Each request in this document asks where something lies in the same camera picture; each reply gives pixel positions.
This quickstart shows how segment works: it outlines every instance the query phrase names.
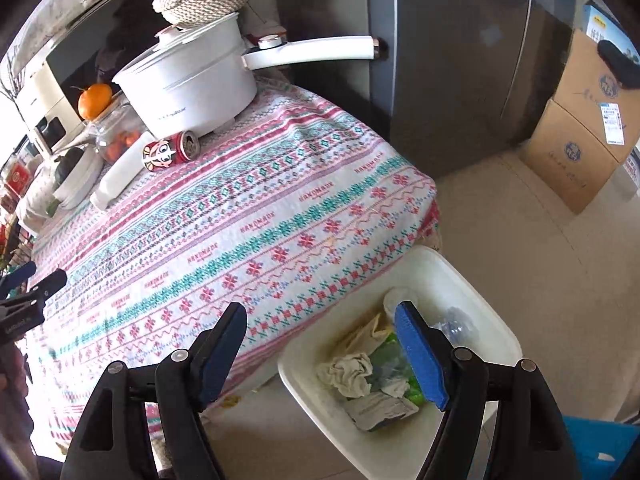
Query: trash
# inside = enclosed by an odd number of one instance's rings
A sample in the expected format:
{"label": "trash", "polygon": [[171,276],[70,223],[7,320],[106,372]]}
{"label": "trash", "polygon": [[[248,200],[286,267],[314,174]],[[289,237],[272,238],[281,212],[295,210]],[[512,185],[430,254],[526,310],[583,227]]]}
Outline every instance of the trash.
{"label": "trash", "polygon": [[466,346],[473,350],[478,341],[478,330],[470,317],[454,306],[447,309],[442,321],[431,327],[440,330],[453,346]]}
{"label": "trash", "polygon": [[345,397],[343,407],[360,430],[413,415],[426,402],[388,320],[393,301],[415,297],[408,288],[390,290],[384,312],[351,332],[335,346],[331,360],[316,367],[320,381]]}
{"label": "trash", "polygon": [[418,412],[418,407],[410,400],[396,399],[383,392],[348,400],[344,403],[344,409],[362,431],[377,430],[393,420]]}
{"label": "trash", "polygon": [[414,305],[418,304],[418,295],[410,288],[405,286],[395,286],[388,293],[385,294],[385,299],[382,300],[382,306],[385,309],[386,318],[389,323],[394,323],[394,315],[396,313],[396,306],[403,301],[411,301]]}
{"label": "trash", "polygon": [[363,397],[371,391],[366,377],[373,372],[369,356],[364,352],[334,358],[316,368],[318,378],[328,386],[338,388],[345,397]]}

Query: barcode label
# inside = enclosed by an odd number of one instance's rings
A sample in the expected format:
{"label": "barcode label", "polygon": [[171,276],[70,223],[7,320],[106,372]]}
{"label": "barcode label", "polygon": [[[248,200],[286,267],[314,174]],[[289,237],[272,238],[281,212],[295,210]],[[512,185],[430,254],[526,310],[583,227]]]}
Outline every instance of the barcode label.
{"label": "barcode label", "polygon": [[616,103],[600,103],[602,122],[604,123],[604,136],[607,144],[625,145],[625,134],[622,131],[622,118],[620,108]]}

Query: cartoon character print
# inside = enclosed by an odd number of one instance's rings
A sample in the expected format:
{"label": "cartoon character print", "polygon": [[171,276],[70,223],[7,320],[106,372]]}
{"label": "cartoon character print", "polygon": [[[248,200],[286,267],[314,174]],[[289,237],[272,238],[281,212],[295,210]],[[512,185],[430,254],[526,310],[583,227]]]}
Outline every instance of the cartoon character print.
{"label": "cartoon character print", "polygon": [[155,144],[148,144],[142,150],[142,158],[149,171],[154,168],[168,168],[174,161],[175,150],[171,149],[169,141],[159,140]]}

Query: pot lid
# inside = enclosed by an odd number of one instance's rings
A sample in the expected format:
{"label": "pot lid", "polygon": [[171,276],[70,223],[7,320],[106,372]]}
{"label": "pot lid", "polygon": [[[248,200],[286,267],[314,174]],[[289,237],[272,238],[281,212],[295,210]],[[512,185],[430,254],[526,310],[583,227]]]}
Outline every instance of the pot lid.
{"label": "pot lid", "polygon": [[118,79],[124,75],[130,73],[139,72],[143,68],[146,68],[151,63],[155,63],[158,60],[166,57],[168,54],[174,52],[181,46],[191,43],[191,41],[197,40],[203,34],[209,32],[212,28],[216,27],[220,23],[228,20],[236,20],[238,18],[237,12],[227,14],[215,22],[206,23],[196,28],[188,28],[187,30],[180,31],[176,25],[171,25],[164,28],[156,34],[158,37],[158,43],[154,46],[146,49],[142,54],[135,57],[132,61],[126,64],[115,76],[112,81],[118,84]]}

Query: table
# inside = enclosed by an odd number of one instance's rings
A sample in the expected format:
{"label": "table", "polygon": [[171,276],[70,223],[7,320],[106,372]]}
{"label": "table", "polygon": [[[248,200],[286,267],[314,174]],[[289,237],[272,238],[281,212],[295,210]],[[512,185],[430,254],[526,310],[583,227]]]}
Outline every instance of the table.
{"label": "table", "polygon": [[[436,189],[345,111],[290,84],[258,95],[198,160],[145,170],[106,213],[88,200],[37,238],[33,281],[68,285],[28,334],[31,368],[68,443],[101,373],[188,348],[231,301],[248,329],[231,391],[297,332],[437,232]],[[161,431],[148,405],[152,436]]]}

